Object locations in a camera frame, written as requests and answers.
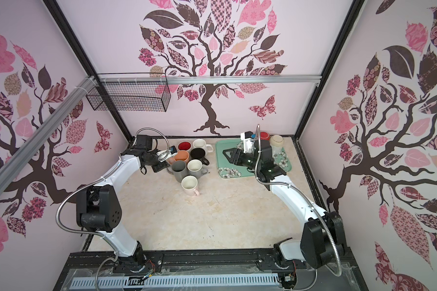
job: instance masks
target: butterfly decal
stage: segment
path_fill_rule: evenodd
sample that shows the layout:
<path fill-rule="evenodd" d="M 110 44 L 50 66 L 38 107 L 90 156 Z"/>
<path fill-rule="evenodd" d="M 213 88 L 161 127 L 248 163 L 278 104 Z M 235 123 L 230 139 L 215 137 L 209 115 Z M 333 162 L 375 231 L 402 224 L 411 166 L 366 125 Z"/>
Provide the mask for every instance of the butterfly decal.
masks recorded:
<path fill-rule="evenodd" d="M 110 148 L 110 143 L 107 139 L 110 138 L 110 131 L 108 129 L 104 129 L 103 126 L 97 121 L 97 131 L 99 132 L 99 136 L 101 137 L 99 141 L 95 144 L 94 153 L 100 152 L 101 150 L 107 150 Z"/>
<path fill-rule="evenodd" d="M 266 104 L 264 106 L 251 106 L 249 109 L 252 112 L 257 113 L 257 116 L 261 117 L 262 120 L 264 120 L 264 116 L 267 115 L 267 113 L 276 113 L 275 112 L 275 95 L 270 96 L 269 99 L 267 99 Z"/>

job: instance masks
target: black wire mesh basket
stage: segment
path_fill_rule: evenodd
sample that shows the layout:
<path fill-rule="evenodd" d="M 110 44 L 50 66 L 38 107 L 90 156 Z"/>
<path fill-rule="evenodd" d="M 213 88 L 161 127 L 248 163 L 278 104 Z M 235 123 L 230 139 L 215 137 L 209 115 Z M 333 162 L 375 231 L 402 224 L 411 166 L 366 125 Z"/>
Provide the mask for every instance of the black wire mesh basket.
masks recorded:
<path fill-rule="evenodd" d="M 128 80 L 103 79 L 99 86 L 94 87 L 86 95 L 94 110 L 134 110 L 134 111 L 162 111 L 166 112 L 170 102 L 165 73 L 146 73 L 155 77 L 152 81 L 145 81 L 147 76 L 139 81 L 135 78 Z"/>

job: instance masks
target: mug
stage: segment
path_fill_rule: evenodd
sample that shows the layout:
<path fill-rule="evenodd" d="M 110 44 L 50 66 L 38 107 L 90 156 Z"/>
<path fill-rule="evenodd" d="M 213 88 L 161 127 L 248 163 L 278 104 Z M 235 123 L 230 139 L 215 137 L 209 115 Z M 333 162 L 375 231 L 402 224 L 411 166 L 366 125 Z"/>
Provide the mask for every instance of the mug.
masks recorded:
<path fill-rule="evenodd" d="M 272 136 L 270 138 L 270 146 L 272 147 L 272 154 L 280 154 L 283 148 L 283 137 Z"/>
<path fill-rule="evenodd" d="M 178 144 L 178 150 L 187 150 L 190 151 L 192 148 L 192 144 L 190 142 L 184 141 Z"/>
<path fill-rule="evenodd" d="M 175 176 L 175 179 L 181 183 L 183 178 L 189 175 L 188 169 L 186 167 L 185 161 L 176 161 L 171 166 L 173 172 L 170 172 L 169 168 L 167 168 L 167 172 Z"/>
<path fill-rule="evenodd" d="M 206 153 L 211 153 L 214 151 L 214 148 L 210 144 L 205 143 L 205 140 L 203 140 L 202 138 L 199 138 L 199 139 L 193 141 L 192 147 L 193 148 L 202 148 Z"/>
<path fill-rule="evenodd" d="M 190 161 L 190 155 L 187 150 L 179 150 L 173 158 L 175 161 L 185 161 L 185 163 Z"/>
<path fill-rule="evenodd" d="M 183 191 L 189 196 L 200 195 L 198 190 L 198 179 L 194 176 L 187 176 L 181 181 Z"/>
<path fill-rule="evenodd" d="M 205 158 L 205 150 L 202 148 L 193 148 L 191 150 L 191 159 L 200 160 L 204 165 L 209 165 L 209 160 Z"/>
<path fill-rule="evenodd" d="M 191 176 L 194 176 L 198 179 L 202 177 L 202 175 L 209 173 L 208 169 L 202 168 L 202 162 L 200 160 L 191 160 L 188 163 L 188 171 Z"/>

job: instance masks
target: wallpaper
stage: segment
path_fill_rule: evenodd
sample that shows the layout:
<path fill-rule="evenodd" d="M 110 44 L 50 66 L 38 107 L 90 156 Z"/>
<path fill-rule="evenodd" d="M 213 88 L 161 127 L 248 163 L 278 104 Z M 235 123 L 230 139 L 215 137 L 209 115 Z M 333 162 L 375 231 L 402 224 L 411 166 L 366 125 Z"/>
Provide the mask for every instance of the wallpaper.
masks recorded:
<path fill-rule="evenodd" d="M 145 72 L 174 78 L 319 74 L 351 1 L 59 4 L 102 77 L 146 77 L 135 73 Z M 102 21 L 105 17 L 113 21 Z M 110 36 L 110 44 L 101 42 L 89 21 Z M 122 111 L 121 115 L 130 131 L 150 126 L 174 136 L 238 135 L 257 123 L 272 133 L 294 134 L 313 87 L 312 83 L 170 85 L 166 113 Z M 150 90 L 160 96 L 163 88 Z"/>
<path fill-rule="evenodd" d="M 369 290 L 437 290 L 437 1 L 367 3 L 302 144 Z"/>
<path fill-rule="evenodd" d="M 85 75 L 43 3 L 0 2 L 0 169 L 73 90 L 83 90 L 76 86 Z M 108 112 L 93 111 L 86 98 L 72 109 L 0 196 L 0 288 L 53 288 L 84 239 L 56 225 L 59 203 L 124 147 Z M 77 227 L 74 204 L 61 217 Z"/>

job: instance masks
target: floral tray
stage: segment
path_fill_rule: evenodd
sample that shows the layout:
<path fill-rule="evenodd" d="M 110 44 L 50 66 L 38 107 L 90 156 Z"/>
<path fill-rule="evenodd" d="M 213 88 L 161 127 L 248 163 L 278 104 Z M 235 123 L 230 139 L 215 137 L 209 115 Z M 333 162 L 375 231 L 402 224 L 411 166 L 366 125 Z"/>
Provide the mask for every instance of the floral tray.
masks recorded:
<path fill-rule="evenodd" d="M 230 164 L 223 154 L 224 149 L 229 148 L 243 148 L 243 141 L 241 139 L 231 139 L 218 141 L 215 144 L 215 152 L 217 155 L 217 168 L 218 175 L 222 178 L 239 178 L 254 176 L 253 172 L 249 172 L 246 167 L 236 166 Z M 291 171 L 291 163 L 288 160 L 288 156 L 285 153 L 285 149 L 282 149 L 280 154 L 274 154 L 274 164 L 279 165 L 285 172 Z"/>

